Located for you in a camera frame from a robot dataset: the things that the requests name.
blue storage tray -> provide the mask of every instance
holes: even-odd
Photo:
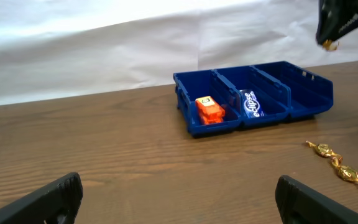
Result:
[[[174,73],[178,108],[193,136],[300,119],[333,105],[333,83],[288,62]],[[248,118],[240,90],[251,89],[265,116]],[[211,96],[226,111],[222,123],[201,124],[195,100]]]

robotic end effector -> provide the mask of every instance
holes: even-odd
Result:
[[[319,0],[318,45],[336,50],[331,44],[358,28],[358,0]]]

wood grain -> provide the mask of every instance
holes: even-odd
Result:
[[[70,172],[76,223],[281,223],[288,174],[358,212],[356,187],[303,146],[325,142],[358,170],[358,62],[310,68],[334,82],[315,119],[193,139],[173,85],[0,106],[0,207]]]

white backdrop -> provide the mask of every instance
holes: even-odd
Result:
[[[314,40],[317,0],[0,0],[0,105],[173,83],[172,73],[358,60]]]

wooden table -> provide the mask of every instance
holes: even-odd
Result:
[[[328,112],[200,139],[173,85],[0,106],[0,207],[77,171],[79,224],[281,223],[283,174],[358,212],[356,186],[303,145],[328,143],[358,170],[358,62],[310,70],[334,82]]]

